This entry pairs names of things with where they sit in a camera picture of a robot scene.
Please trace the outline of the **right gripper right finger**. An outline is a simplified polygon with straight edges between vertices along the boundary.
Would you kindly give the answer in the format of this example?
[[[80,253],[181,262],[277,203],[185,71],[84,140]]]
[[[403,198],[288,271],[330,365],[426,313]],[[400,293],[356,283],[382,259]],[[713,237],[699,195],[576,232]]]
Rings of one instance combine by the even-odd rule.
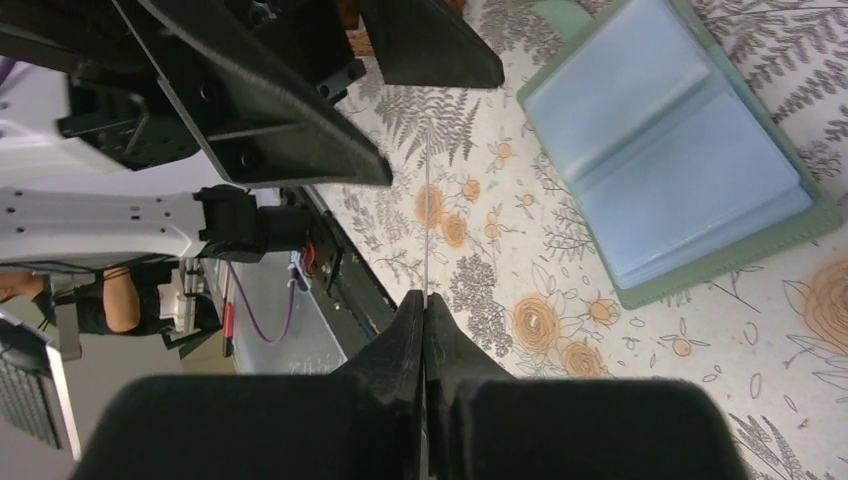
[[[729,429],[686,381],[520,379],[431,295],[423,320],[430,472],[439,479],[742,479]]]

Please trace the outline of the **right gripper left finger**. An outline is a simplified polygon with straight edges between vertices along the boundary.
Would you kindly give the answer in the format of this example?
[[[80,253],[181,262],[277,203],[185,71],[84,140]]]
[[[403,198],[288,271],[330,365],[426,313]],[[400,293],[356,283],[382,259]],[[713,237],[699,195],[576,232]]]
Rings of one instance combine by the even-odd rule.
[[[424,295],[324,375],[168,375],[110,402],[76,479],[416,479]]]

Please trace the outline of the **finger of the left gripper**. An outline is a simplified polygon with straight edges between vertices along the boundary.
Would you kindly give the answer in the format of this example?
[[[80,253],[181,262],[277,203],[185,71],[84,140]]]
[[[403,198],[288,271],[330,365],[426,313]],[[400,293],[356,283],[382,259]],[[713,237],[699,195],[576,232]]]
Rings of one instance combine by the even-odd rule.
[[[503,63],[446,1],[369,0],[361,17],[387,85],[493,89]]]

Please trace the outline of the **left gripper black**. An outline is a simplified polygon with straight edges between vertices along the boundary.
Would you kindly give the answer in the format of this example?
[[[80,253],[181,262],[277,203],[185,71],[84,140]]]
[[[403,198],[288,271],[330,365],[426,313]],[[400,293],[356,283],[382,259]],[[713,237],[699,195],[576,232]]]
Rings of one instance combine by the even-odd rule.
[[[1,53],[62,73],[54,131],[130,170],[201,152],[249,188],[392,182],[335,108],[364,68],[331,1],[5,1]]]

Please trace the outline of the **woven brown basket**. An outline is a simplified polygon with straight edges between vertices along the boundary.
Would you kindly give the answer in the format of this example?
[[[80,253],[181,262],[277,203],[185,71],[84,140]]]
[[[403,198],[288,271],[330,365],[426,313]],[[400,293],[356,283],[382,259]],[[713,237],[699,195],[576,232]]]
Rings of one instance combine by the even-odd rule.
[[[374,49],[361,19],[360,2],[355,0],[339,0],[336,2],[342,16],[343,25],[350,46],[355,56],[374,57]]]

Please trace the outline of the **green card holder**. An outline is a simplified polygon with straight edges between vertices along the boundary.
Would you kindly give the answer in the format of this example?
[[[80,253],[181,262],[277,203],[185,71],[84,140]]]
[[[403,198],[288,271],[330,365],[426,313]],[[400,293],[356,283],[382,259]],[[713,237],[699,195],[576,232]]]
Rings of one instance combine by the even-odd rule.
[[[517,98],[625,308],[842,225],[687,1],[613,3]]]

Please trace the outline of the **white card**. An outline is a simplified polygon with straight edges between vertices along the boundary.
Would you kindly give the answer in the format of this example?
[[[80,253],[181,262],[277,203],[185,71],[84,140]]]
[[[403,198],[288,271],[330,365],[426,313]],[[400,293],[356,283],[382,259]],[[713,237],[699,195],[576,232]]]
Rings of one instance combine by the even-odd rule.
[[[425,308],[429,305],[429,246],[430,246],[430,229],[431,229],[431,213],[430,213],[430,160],[432,154],[432,122],[428,120],[426,129],[426,147],[424,158],[424,274],[423,274],[423,295]]]

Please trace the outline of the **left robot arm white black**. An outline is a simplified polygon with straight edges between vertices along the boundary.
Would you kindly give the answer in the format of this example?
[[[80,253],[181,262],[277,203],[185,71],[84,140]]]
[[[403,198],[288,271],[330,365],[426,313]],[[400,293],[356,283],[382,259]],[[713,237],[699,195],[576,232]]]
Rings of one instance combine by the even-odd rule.
[[[94,273],[162,259],[252,263],[313,246],[309,185],[388,186],[336,104],[365,75],[493,88],[499,57],[446,1],[5,1],[1,266]]]

